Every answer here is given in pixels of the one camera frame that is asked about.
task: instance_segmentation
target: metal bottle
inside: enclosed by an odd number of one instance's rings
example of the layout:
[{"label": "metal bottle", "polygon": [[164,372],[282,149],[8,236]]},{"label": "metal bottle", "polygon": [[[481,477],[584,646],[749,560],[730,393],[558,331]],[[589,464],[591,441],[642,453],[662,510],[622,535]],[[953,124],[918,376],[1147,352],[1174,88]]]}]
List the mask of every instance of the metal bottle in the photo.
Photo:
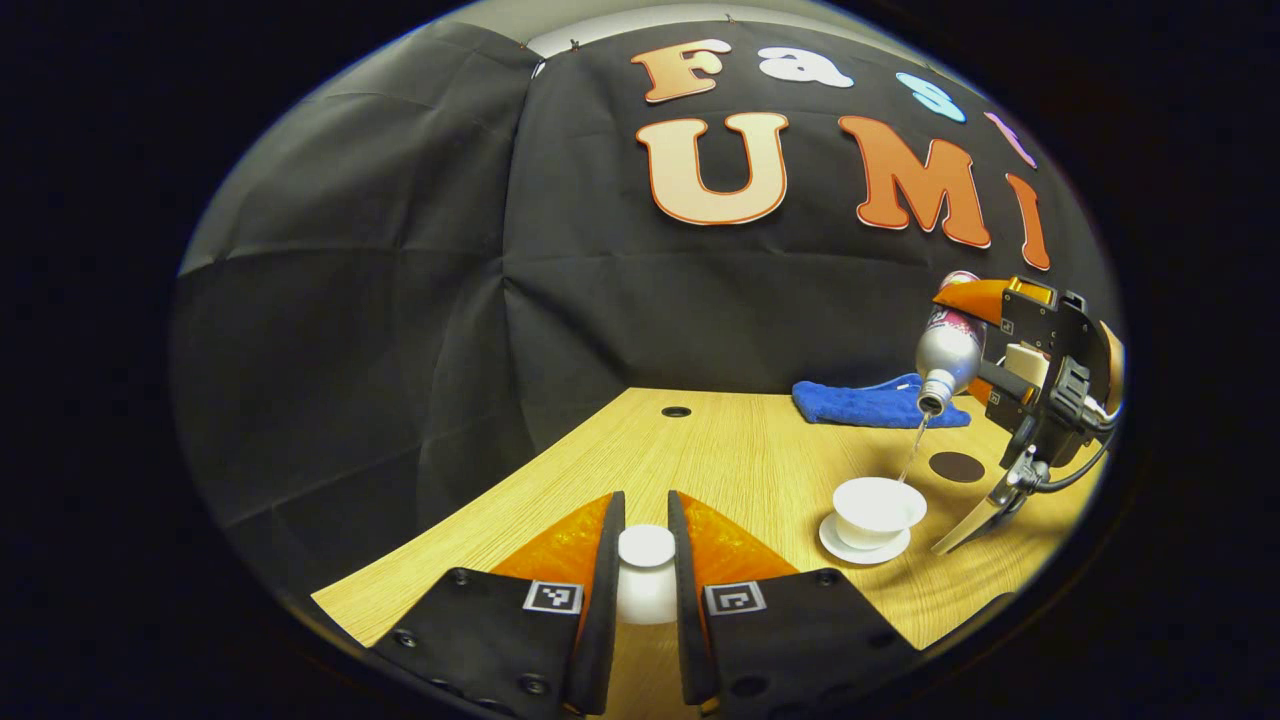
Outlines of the metal bottle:
[{"label": "metal bottle", "polygon": [[[977,279],[973,273],[956,270],[942,279],[938,290]],[[915,400],[920,413],[941,414],[951,402],[951,396],[969,387],[978,377],[986,342],[987,327],[982,320],[950,307],[933,306],[920,343],[915,347],[915,372],[924,379]]]}]

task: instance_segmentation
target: screw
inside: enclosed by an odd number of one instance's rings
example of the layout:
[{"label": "screw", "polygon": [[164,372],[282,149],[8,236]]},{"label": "screw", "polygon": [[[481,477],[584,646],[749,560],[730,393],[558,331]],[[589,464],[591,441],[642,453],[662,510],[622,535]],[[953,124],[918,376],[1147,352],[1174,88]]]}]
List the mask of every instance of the screw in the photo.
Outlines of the screw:
[{"label": "screw", "polygon": [[396,637],[396,642],[401,643],[404,647],[417,647],[417,637],[415,637],[413,633],[408,630],[397,629],[393,632],[393,635]]},{"label": "screw", "polygon": [[541,675],[534,675],[532,673],[526,673],[520,676],[520,689],[529,694],[547,694],[548,684],[547,679]]}]

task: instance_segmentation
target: orange letter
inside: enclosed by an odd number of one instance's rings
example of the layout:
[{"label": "orange letter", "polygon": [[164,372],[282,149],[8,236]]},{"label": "orange letter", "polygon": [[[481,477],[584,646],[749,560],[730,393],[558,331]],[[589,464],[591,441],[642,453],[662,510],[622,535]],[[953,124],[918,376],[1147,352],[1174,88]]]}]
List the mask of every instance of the orange letter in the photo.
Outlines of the orange letter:
[{"label": "orange letter", "polygon": [[703,120],[664,120],[636,131],[636,140],[649,147],[649,186],[663,213],[695,225],[732,225],[763,218],[782,204],[787,168],[778,133],[787,127],[786,117],[739,113],[724,118],[724,127],[741,133],[746,149],[746,186],[736,192],[703,184],[698,165],[698,138],[707,132]]},{"label": "orange letter", "polygon": [[[641,53],[631,58],[631,61],[640,63],[644,69],[649,70],[653,88],[644,94],[644,99],[649,102],[662,102],[673,97],[707,92],[716,87],[716,81],[698,77],[694,70],[703,70],[707,74],[721,72],[724,65],[712,53],[728,53],[730,50],[728,42],[723,40],[699,40]],[[686,53],[692,53],[692,55],[685,58]]]},{"label": "orange letter", "polygon": [[895,188],[900,187],[924,232],[933,232],[946,199],[947,218],[942,220],[942,232],[973,247],[991,245],[991,233],[982,224],[982,208],[973,187],[973,159],[968,152],[945,140],[934,140],[922,165],[902,138],[879,120],[845,115],[840,118],[840,127],[858,140],[867,168],[867,202],[858,206],[858,219],[878,228],[905,228],[910,217],[897,204]]},{"label": "orange letter", "polygon": [[1044,229],[1039,224],[1039,208],[1036,205],[1039,199],[1023,178],[1005,173],[1005,179],[1012,186],[1018,208],[1023,211],[1023,260],[1037,270],[1047,270],[1048,251],[1044,250]]}]

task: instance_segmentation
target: blue towel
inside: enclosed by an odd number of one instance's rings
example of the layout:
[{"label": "blue towel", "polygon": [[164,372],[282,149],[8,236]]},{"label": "blue towel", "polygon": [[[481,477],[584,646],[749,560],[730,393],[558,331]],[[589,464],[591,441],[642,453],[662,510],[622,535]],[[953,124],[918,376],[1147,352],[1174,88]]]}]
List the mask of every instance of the blue towel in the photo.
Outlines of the blue towel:
[{"label": "blue towel", "polygon": [[[799,382],[791,388],[791,400],[810,423],[914,429],[924,419],[915,406],[922,384],[919,373],[858,389]],[[950,402],[941,415],[929,420],[931,428],[963,428],[968,424],[969,414]]]}]

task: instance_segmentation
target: wooden table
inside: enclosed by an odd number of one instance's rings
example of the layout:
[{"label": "wooden table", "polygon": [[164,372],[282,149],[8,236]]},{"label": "wooden table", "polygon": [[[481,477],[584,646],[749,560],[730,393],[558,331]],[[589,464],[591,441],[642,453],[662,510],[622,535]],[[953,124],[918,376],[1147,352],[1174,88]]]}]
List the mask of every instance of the wooden table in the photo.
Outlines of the wooden table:
[{"label": "wooden table", "polygon": [[[490,570],[579,506],[626,493],[627,525],[667,524],[667,491],[678,489],[736,521],[800,571],[837,568],[916,648],[952,630],[996,594],[1016,591],[1071,530],[1105,461],[1070,488],[1028,500],[1014,521],[946,556],[929,547],[964,518],[1004,473],[1010,436],[977,400],[955,400],[966,428],[924,433],[906,482],[928,501],[899,557],[844,562],[818,541],[835,488],[849,478],[896,478],[914,429],[810,425],[786,395],[632,388],[509,478],[369,566],[317,591],[315,601],[365,646],[392,628],[453,566]],[[692,410],[662,415],[667,406]],[[1083,465],[1097,443],[1065,469]],[[928,459],[965,452],[986,466],[974,483],[938,477]],[[675,625],[618,625],[605,717],[696,717],[681,702]]]}]

